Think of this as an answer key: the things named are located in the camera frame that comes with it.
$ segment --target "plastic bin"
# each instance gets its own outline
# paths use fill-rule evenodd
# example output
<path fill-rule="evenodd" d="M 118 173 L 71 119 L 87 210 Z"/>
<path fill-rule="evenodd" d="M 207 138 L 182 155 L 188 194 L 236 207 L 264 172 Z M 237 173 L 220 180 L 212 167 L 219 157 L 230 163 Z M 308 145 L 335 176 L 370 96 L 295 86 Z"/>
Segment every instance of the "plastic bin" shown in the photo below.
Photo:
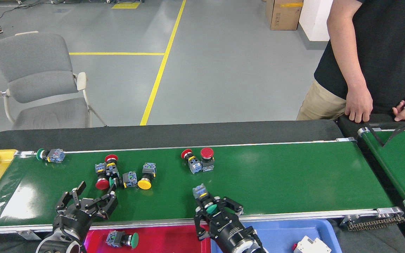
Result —
<path fill-rule="evenodd" d="M 106 244 L 109 232 L 137 232 L 137 248 L 113 248 Z M 102 229 L 89 231 L 84 243 L 87 253 L 210 253 L 210 240 L 199 241 L 195 226 L 162 226 L 132 229 Z"/>
<path fill-rule="evenodd" d="M 293 253 L 291 247 L 302 240 L 304 235 L 315 240 L 320 238 L 331 253 L 342 253 L 331 224 L 324 219 L 291 221 L 251 221 L 243 222 L 257 231 L 263 246 L 270 253 Z M 212 253 L 222 253 L 215 241 L 211 240 Z"/>

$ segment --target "robotic arm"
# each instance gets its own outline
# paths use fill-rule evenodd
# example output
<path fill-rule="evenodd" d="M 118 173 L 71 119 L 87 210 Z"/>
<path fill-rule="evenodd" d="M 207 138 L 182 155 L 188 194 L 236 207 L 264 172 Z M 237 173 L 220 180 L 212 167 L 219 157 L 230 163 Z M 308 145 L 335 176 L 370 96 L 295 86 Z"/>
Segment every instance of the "robotic arm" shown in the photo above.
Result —
<path fill-rule="evenodd" d="M 46 237 L 37 247 L 36 253 L 86 253 L 84 240 L 93 220 L 100 216 L 108 219 L 118 200 L 115 186 L 112 185 L 107 194 L 97 199 L 79 199 L 86 187 L 82 181 L 71 192 L 64 192 L 56 205 L 57 216 L 53 221 L 53 234 Z"/>
<path fill-rule="evenodd" d="M 223 253 L 268 253 L 253 227 L 245 228 L 239 221 L 243 214 L 241 204 L 228 197 L 213 197 L 204 184 L 193 188 L 193 196 L 198 205 L 194 221 L 199 240 L 212 238 Z M 201 220 L 209 224 L 209 231 L 201 227 Z"/>

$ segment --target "chair backrest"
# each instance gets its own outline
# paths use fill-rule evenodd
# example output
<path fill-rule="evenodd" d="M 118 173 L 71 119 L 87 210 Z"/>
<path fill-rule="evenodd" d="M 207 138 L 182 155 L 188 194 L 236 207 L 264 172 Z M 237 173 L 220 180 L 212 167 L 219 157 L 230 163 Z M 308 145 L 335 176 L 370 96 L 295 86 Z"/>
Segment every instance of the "chair backrest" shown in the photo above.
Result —
<path fill-rule="evenodd" d="M 27 103 L 76 93 L 65 40 L 53 33 L 28 33 L 0 40 L 0 72 L 11 96 Z"/>

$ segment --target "chair seat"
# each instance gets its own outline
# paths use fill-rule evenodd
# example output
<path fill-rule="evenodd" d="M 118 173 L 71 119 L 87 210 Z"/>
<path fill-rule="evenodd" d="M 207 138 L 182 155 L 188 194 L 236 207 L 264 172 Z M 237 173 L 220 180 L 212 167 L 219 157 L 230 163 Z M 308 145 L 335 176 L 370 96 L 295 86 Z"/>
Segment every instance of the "chair seat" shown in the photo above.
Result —
<path fill-rule="evenodd" d="M 22 110 L 12 130 L 86 128 L 88 117 L 84 98 L 69 99 Z"/>

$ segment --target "chair armrest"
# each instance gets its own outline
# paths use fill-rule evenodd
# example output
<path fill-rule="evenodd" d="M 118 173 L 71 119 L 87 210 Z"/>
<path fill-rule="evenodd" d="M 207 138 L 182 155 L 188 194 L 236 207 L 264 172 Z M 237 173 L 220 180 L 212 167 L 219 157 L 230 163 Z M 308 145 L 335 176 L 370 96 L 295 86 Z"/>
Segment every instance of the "chair armrest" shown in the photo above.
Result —
<path fill-rule="evenodd" d="M 77 75 L 77 90 L 82 91 L 85 90 L 87 87 L 87 74 L 85 72 L 81 72 Z"/>
<path fill-rule="evenodd" d="M 15 34 L 15 36 L 17 36 L 17 35 L 23 35 L 23 34 L 28 34 L 28 33 L 38 33 L 38 31 L 32 31 L 32 32 L 21 32 L 21 33 L 17 33 L 17 34 Z"/>

